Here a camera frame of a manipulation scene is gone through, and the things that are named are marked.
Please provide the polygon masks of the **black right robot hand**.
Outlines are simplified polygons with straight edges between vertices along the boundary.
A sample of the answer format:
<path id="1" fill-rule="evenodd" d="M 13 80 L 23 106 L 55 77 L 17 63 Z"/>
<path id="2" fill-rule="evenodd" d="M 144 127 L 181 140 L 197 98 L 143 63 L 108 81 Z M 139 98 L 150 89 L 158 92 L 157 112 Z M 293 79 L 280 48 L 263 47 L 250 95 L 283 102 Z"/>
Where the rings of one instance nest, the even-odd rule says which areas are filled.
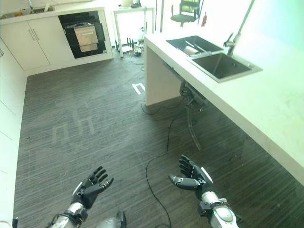
<path id="1" fill-rule="evenodd" d="M 169 174 L 168 178 L 174 186 L 194 191 L 195 196 L 200 200 L 203 193 L 214 191 L 213 180 L 203 167 L 199 167 L 193 160 L 185 155 L 179 159 L 180 172 L 185 177 L 178 177 Z"/>

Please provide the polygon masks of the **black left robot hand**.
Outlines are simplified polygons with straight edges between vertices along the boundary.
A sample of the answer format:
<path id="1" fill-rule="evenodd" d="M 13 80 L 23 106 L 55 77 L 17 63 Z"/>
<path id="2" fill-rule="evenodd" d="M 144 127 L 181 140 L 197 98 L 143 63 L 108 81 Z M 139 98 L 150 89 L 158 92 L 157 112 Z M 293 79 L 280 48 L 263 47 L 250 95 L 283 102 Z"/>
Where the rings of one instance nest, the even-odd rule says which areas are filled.
<path id="1" fill-rule="evenodd" d="M 99 166 L 77 185 L 72 193 L 71 204 L 80 203 L 85 209 L 91 209 L 97 196 L 109 188 L 113 181 L 114 178 L 108 177 L 106 170 Z"/>

